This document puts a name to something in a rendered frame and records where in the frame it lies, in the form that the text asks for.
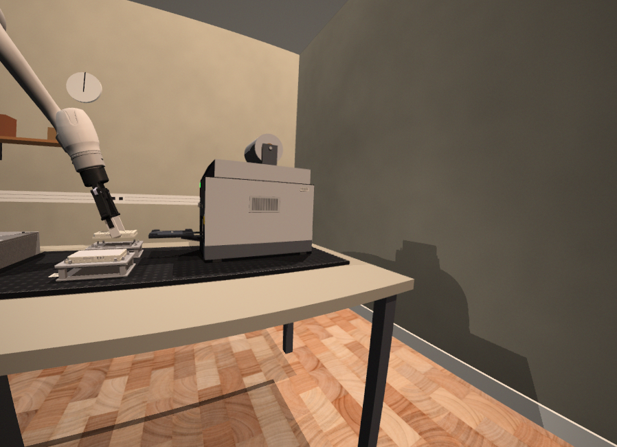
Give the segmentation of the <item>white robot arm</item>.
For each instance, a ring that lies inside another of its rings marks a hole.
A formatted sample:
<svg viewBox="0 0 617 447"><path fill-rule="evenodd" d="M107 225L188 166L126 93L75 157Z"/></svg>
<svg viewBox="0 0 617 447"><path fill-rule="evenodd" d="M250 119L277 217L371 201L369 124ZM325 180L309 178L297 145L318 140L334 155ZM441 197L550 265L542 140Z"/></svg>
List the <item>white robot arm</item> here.
<svg viewBox="0 0 617 447"><path fill-rule="evenodd" d="M56 140L77 172L105 167L100 142L88 115L79 108L60 110L6 31L0 9L0 61L56 130Z"/></svg>

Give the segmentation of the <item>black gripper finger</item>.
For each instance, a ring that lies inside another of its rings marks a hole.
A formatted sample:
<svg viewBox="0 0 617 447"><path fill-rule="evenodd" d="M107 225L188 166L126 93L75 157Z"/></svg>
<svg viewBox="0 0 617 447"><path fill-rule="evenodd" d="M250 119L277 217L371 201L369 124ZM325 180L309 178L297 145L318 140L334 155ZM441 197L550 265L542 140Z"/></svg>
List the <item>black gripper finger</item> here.
<svg viewBox="0 0 617 447"><path fill-rule="evenodd" d="M94 201L96 202L98 211L100 213L101 216L101 220L104 220L106 223L106 226L109 230L109 233L111 234L111 237L117 237L120 236L120 232L119 229L114 221L114 219L112 218L111 215L111 211L109 209L109 205L107 203L108 197L106 195L106 188L102 188L103 192L104 192L104 198L102 196L102 192L100 191L99 188L95 187L94 190L90 190L91 194L94 198ZM99 195L99 196L98 196Z"/></svg>
<svg viewBox="0 0 617 447"><path fill-rule="evenodd" d="M123 226L123 224L122 224L122 222L120 220L120 217L119 217L120 213L118 213L117 208L116 208L116 206L115 206L115 204L113 202L113 199L110 196L110 192L109 192L109 190L107 188L106 188L106 194L108 196L107 203L109 205L109 209L111 211L112 218L115 220L115 223L116 223L119 231L125 230L124 226Z"/></svg>

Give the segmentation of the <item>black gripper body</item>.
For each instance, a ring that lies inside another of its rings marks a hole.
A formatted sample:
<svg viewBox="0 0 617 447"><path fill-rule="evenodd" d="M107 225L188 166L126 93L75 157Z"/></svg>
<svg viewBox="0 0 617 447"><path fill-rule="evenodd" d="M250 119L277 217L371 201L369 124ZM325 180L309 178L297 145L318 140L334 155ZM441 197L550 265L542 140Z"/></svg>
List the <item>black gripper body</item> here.
<svg viewBox="0 0 617 447"><path fill-rule="evenodd" d="M102 196L104 197L102 188L105 188L104 183L109 181L104 167L83 170L80 172L80 176L85 187L92 187L93 189L95 189L95 187L99 188L102 192Z"/></svg>

